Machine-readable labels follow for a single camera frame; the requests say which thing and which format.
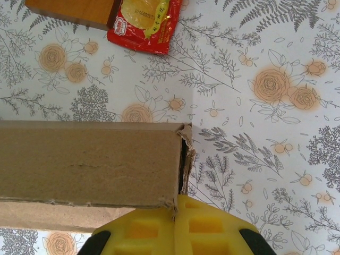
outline yellow object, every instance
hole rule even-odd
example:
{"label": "yellow object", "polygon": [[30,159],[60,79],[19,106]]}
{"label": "yellow object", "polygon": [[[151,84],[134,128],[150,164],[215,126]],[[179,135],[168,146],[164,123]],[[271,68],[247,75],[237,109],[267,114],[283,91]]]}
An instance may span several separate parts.
{"label": "yellow object", "polygon": [[149,39],[153,34],[158,32],[160,24],[164,21],[164,17],[168,12],[169,1],[170,0],[162,0],[157,6],[155,21],[151,28],[144,31],[145,38]]}
{"label": "yellow object", "polygon": [[253,255],[239,230],[250,223],[185,195],[178,213],[136,209],[94,231],[110,231],[101,255]]}
{"label": "yellow object", "polygon": [[121,12],[128,23],[139,29],[154,25],[158,5],[163,0],[123,0]]}

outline wooden block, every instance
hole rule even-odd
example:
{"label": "wooden block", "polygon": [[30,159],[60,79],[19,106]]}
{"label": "wooden block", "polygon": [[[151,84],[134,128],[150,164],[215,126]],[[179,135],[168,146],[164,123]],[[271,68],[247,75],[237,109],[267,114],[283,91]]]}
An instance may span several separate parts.
{"label": "wooden block", "polygon": [[33,12],[102,30],[113,27],[120,0],[26,0]]}

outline white patterned surface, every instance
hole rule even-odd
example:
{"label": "white patterned surface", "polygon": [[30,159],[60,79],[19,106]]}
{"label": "white patterned surface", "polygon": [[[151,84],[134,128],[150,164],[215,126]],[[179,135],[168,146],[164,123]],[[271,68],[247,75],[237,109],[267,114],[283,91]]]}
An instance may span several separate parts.
{"label": "white patterned surface", "polygon": [[[191,121],[191,196],[255,224],[277,254],[339,255],[337,9],[184,0],[159,57],[1,1],[0,117]],[[88,236],[1,229],[0,254],[71,255]]]}

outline red package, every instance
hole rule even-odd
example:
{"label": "red package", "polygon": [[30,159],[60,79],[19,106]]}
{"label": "red package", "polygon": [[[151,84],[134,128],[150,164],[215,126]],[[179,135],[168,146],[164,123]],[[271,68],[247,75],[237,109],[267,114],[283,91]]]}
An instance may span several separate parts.
{"label": "red package", "polygon": [[182,0],[122,0],[107,39],[153,54],[167,54]]}

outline cardboard box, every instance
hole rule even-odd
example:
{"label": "cardboard box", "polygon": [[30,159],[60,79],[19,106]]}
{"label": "cardboard box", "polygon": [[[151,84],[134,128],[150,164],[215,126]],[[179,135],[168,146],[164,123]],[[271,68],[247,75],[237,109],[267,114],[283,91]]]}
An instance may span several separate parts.
{"label": "cardboard box", "polygon": [[26,0],[34,13],[102,30],[113,27],[120,0]]}
{"label": "cardboard box", "polygon": [[183,123],[0,121],[0,141],[11,228],[92,232],[131,208],[176,212],[195,154]]}

